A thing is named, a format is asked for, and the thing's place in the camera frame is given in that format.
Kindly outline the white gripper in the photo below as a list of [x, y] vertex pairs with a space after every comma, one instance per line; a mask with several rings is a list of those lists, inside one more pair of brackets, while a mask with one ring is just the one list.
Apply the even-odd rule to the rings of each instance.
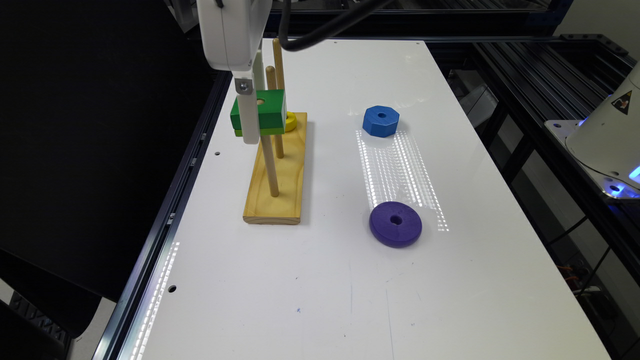
[[262, 50], [258, 48], [272, 1], [197, 0], [196, 4], [203, 50], [209, 66], [215, 70], [253, 71], [253, 79], [236, 78], [235, 87], [238, 130], [245, 144], [258, 144], [260, 126], [255, 89], [266, 89]]

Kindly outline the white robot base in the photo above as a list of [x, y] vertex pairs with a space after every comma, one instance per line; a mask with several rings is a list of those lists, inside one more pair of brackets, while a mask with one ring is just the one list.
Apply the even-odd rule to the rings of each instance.
[[639, 199], [638, 67], [586, 118], [545, 127], [605, 197]]

